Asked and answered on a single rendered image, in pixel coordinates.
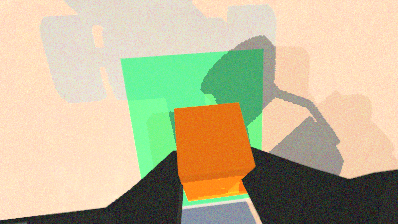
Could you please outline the orange l-shaped part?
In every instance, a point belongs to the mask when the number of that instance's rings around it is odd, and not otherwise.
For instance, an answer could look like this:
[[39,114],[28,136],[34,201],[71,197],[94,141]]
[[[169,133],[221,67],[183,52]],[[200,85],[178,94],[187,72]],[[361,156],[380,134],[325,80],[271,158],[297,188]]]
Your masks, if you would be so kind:
[[178,176],[188,201],[247,194],[255,168],[239,102],[174,108]]

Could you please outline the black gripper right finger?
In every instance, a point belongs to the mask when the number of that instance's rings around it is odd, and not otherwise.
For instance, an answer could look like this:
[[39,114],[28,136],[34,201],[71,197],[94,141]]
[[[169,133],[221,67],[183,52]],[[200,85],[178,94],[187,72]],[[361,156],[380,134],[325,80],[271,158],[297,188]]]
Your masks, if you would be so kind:
[[398,169],[347,179],[251,151],[255,168],[241,180],[262,224],[398,223]]

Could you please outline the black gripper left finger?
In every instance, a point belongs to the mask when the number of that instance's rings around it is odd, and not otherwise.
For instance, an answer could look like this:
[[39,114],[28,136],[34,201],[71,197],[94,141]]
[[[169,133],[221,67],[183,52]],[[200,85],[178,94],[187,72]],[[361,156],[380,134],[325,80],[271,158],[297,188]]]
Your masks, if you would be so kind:
[[181,224],[177,150],[105,208],[0,220],[0,224]]

